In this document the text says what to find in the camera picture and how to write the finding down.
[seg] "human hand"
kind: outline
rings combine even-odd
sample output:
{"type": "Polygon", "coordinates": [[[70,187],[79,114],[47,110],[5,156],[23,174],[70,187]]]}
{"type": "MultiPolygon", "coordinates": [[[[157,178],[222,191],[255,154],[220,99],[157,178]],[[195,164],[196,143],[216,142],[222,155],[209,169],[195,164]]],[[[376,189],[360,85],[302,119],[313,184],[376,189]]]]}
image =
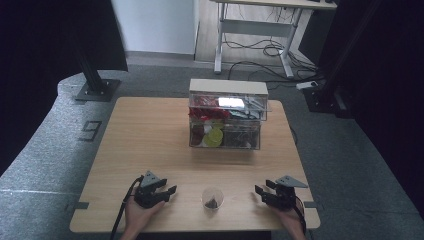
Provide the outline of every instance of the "human hand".
{"type": "Polygon", "coordinates": [[[125,231],[121,240],[136,239],[138,234],[149,223],[150,218],[165,205],[165,201],[157,203],[152,208],[142,208],[134,200],[135,189],[125,207],[125,231]]]}
{"type": "MultiPolygon", "coordinates": [[[[296,199],[296,206],[302,214],[304,214],[302,203],[299,199],[296,199]]],[[[287,230],[293,240],[306,240],[305,234],[303,233],[303,227],[300,223],[300,218],[294,209],[289,211],[281,211],[278,208],[268,205],[269,208],[280,218],[281,224],[287,230]]]]}

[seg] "plastic cup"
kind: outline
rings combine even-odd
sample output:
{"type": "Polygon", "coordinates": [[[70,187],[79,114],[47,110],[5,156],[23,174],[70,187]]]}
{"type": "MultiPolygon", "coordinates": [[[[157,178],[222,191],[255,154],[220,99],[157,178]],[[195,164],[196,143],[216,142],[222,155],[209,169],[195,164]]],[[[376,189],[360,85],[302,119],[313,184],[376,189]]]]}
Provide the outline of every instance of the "plastic cup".
{"type": "Polygon", "coordinates": [[[202,193],[202,204],[206,209],[218,210],[223,202],[224,194],[218,188],[206,188],[202,193]]]}

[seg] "wrist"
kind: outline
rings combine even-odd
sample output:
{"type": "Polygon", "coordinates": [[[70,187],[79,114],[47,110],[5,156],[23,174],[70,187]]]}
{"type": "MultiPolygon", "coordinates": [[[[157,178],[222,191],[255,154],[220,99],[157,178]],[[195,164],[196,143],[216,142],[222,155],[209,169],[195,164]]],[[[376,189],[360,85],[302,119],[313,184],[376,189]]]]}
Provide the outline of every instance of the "wrist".
{"type": "Polygon", "coordinates": [[[136,227],[127,226],[120,240],[135,240],[141,230],[136,227]]]}

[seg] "black curtain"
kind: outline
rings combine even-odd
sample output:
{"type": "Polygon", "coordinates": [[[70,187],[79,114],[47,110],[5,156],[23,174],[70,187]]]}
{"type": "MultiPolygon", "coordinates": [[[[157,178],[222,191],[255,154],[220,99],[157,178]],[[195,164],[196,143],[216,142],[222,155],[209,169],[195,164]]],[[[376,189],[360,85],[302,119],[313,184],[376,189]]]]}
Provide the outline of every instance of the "black curtain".
{"type": "Polygon", "coordinates": [[[0,1],[1,173],[51,109],[59,81],[82,72],[70,27],[93,68],[128,70],[110,1],[0,1]]]}

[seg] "gray carpet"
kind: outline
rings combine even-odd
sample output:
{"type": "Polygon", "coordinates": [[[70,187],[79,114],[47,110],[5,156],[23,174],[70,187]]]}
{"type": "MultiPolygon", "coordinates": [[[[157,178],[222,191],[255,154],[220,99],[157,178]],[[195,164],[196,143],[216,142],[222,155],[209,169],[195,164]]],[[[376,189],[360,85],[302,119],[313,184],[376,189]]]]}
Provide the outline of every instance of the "gray carpet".
{"type": "MultiPolygon", "coordinates": [[[[246,80],[252,71],[235,71],[232,79],[246,80]]],[[[81,74],[63,80],[52,110],[0,179],[0,239],[108,239],[72,233],[69,223],[117,98],[188,97],[191,78],[226,79],[227,73],[147,65],[130,65],[128,73],[100,71],[122,81],[108,103],[73,100],[85,82],[81,74]],[[82,140],[90,138],[82,131],[87,121],[101,121],[93,141],[82,140]]],[[[260,72],[250,78],[271,79],[260,72]]],[[[270,90],[270,99],[284,105],[318,204],[321,227],[309,231],[309,239],[424,238],[423,220],[354,120],[309,112],[293,87],[270,90]]],[[[272,239],[287,234],[274,231],[272,239]]]]}

